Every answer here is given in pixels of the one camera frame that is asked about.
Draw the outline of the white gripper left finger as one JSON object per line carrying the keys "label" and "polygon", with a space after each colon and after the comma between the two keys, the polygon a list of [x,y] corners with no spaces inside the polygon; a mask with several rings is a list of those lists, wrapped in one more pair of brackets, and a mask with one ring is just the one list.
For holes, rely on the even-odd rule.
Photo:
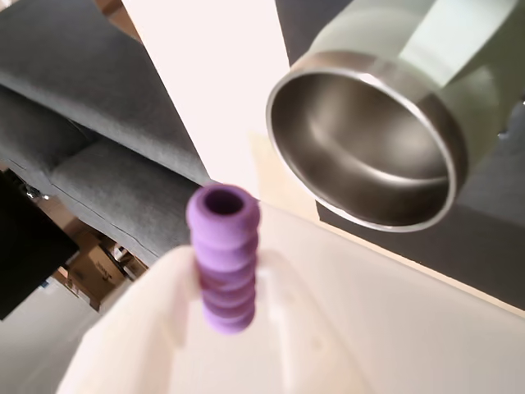
{"label": "white gripper left finger", "polygon": [[274,332],[254,291],[209,299],[194,251],[161,257],[82,337],[60,393],[280,393]]}

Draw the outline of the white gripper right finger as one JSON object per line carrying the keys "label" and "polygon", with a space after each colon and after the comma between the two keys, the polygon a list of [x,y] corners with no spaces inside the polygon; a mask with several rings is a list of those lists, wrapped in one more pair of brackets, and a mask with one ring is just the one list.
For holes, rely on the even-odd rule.
{"label": "white gripper right finger", "polygon": [[291,393],[521,393],[524,313],[269,205],[259,281]]}

